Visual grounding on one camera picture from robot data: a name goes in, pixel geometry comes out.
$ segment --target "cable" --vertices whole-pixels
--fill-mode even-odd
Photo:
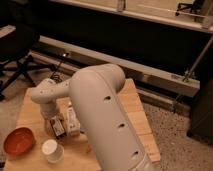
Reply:
[[[69,55],[69,53],[64,53],[63,57],[67,57]],[[59,70],[59,68],[61,67],[61,64],[63,63],[64,59],[62,59],[59,64],[57,65],[55,71],[51,74],[50,79],[53,79],[56,83],[60,83],[62,82],[62,79],[60,78],[59,74],[56,74]]]

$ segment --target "black cable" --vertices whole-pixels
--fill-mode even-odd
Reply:
[[[55,71],[54,71],[54,72],[51,74],[51,76],[50,76],[50,79],[54,80],[56,83],[62,82],[62,79],[60,78],[60,75],[59,75],[59,74],[56,74],[56,73],[58,72],[58,70],[59,70],[59,68],[60,68],[60,66],[61,66],[61,64],[62,64],[62,62],[63,62],[63,60],[61,60],[61,61],[59,62],[59,64],[57,65]]]

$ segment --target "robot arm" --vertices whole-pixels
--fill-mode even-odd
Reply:
[[[48,118],[58,112],[55,100],[69,96],[104,171],[154,171],[116,96],[124,82],[125,75],[117,65],[87,67],[60,84],[42,82],[34,89],[32,100]]]

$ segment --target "office chair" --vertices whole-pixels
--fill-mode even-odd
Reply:
[[[186,9],[190,9],[189,11],[190,13],[197,14],[198,10],[201,9],[203,3],[204,3],[204,0],[195,0],[192,4],[179,3],[175,15],[176,16],[180,15],[179,11],[183,11]]]
[[[0,101],[5,96],[2,92],[13,83],[20,75],[35,85],[27,71],[49,68],[54,70],[54,65],[29,65],[33,62],[33,57],[28,55],[30,47],[39,40],[39,34],[32,28],[16,23],[10,12],[9,1],[0,0],[0,32],[1,28],[12,24],[15,30],[0,37],[0,75],[4,71],[13,71],[12,76],[5,82],[0,81]],[[7,64],[16,62],[16,67],[6,67]]]

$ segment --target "chair leg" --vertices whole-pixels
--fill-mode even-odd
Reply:
[[[1,87],[0,87],[0,94],[4,91],[4,89],[6,89],[13,81],[15,81],[18,76],[21,75],[21,70],[18,70],[17,72],[15,72],[12,77],[10,77],[6,83],[4,83]]]
[[[22,73],[24,75],[24,77],[30,81],[30,83],[32,84],[33,87],[36,86],[36,84],[34,83],[33,79],[30,77],[30,75],[27,72],[23,72]]]
[[[2,87],[3,85],[3,81],[0,80],[0,88]],[[3,94],[0,93],[0,101],[4,100],[5,99],[5,96]]]

